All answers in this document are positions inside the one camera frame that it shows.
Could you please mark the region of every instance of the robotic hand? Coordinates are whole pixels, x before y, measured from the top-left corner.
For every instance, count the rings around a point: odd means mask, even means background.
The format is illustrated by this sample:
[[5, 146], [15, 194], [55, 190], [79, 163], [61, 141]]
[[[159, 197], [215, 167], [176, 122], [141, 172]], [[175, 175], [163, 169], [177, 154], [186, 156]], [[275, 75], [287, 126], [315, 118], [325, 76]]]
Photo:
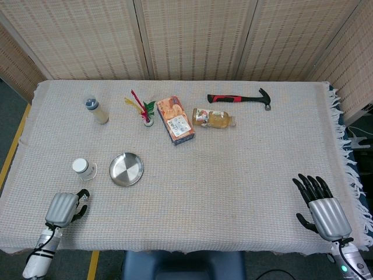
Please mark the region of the robotic hand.
[[338, 265], [344, 279], [373, 279], [357, 247], [350, 243], [354, 240], [349, 237], [352, 232], [351, 226], [328, 185], [320, 177], [316, 177], [315, 180], [311, 176], [306, 178], [299, 174], [299, 178], [303, 184], [295, 178], [293, 182], [297, 185], [315, 222], [309, 223], [302, 214], [297, 213], [300, 223], [306, 229], [332, 242], [332, 253], [328, 258]]
[[80, 219], [87, 210], [87, 205], [83, 205], [79, 213], [75, 214], [81, 198], [84, 200], [89, 198], [89, 192], [86, 189], [82, 189], [77, 194], [58, 193], [54, 195], [45, 216], [47, 228], [42, 231], [35, 249], [27, 258], [26, 267], [22, 273], [25, 279], [42, 279], [47, 274], [61, 240], [61, 228]]

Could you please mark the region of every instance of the orange box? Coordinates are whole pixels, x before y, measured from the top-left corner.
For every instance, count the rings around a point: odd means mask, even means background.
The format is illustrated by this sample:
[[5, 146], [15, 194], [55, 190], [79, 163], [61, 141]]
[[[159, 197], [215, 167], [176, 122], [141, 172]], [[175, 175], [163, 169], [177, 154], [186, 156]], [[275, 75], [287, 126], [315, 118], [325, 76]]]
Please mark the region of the orange box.
[[194, 137], [194, 128], [177, 96], [173, 95], [158, 101], [157, 109], [174, 145], [178, 145]]

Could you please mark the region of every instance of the bottle cap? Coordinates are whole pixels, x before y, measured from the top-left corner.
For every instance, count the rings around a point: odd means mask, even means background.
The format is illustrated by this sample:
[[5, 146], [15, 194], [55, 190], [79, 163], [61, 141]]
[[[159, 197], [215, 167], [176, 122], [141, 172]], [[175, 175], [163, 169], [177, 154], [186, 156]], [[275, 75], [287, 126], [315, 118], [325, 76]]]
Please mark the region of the bottle cap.
[[84, 98], [84, 105], [88, 110], [94, 110], [98, 107], [98, 101], [94, 96], [86, 96]]
[[236, 122], [235, 122], [235, 117], [231, 117], [231, 120], [230, 120], [230, 122], [229, 122], [229, 125], [230, 125], [231, 127], [235, 127], [235, 124], [236, 124]]
[[72, 168], [77, 173], [83, 173], [88, 168], [88, 162], [85, 159], [78, 158], [72, 163]]

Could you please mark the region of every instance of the stainless steel bowl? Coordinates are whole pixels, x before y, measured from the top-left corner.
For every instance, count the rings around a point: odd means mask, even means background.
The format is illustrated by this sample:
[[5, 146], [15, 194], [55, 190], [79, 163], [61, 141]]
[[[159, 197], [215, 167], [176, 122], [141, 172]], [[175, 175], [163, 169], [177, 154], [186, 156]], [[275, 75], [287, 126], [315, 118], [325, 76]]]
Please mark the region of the stainless steel bowl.
[[144, 172], [142, 160], [134, 153], [120, 153], [110, 163], [109, 175], [119, 186], [128, 187], [140, 180]]

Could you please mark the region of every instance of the white bottle cap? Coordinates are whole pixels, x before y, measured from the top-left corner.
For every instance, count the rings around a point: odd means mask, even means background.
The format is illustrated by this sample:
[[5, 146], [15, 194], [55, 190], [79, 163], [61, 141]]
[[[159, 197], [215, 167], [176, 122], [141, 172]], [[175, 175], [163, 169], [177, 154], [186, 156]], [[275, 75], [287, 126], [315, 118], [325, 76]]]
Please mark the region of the white bottle cap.
[[78, 158], [74, 160], [74, 162], [72, 163], [72, 168], [74, 169], [75, 172], [82, 173], [87, 170], [88, 161], [82, 158]]

